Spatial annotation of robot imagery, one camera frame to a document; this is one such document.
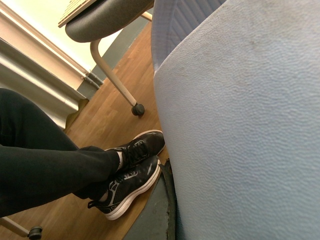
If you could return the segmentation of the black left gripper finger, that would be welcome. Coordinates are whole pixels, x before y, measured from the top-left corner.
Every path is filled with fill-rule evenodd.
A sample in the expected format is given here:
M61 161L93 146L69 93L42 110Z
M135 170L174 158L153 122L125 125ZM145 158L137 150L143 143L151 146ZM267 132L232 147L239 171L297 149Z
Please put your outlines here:
M185 239L170 159L159 166L160 176L145 207L127 232L128 240Z

